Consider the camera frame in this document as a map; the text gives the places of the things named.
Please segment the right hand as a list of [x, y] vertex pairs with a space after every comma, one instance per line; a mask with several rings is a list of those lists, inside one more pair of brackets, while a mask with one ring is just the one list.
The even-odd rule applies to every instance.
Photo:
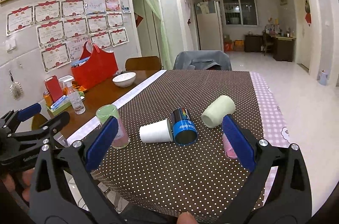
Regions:
[[198, 224], [198, 222], [192, 214], [184, 212], [179, 215], [177, 224]]

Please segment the left hand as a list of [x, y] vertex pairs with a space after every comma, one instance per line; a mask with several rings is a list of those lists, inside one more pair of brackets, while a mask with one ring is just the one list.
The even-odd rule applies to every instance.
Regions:
[[11, 174], [1, 174], [1, 181], [10, 193], [14, 192], [17, 186], [22, 187], [23, 190], [19, 196], [22, 197], [24, 201], [29, 202], [30, 187], [34, 172], [35, 169], [32, 168], [30, 170], [14, 174], [14, 178]]

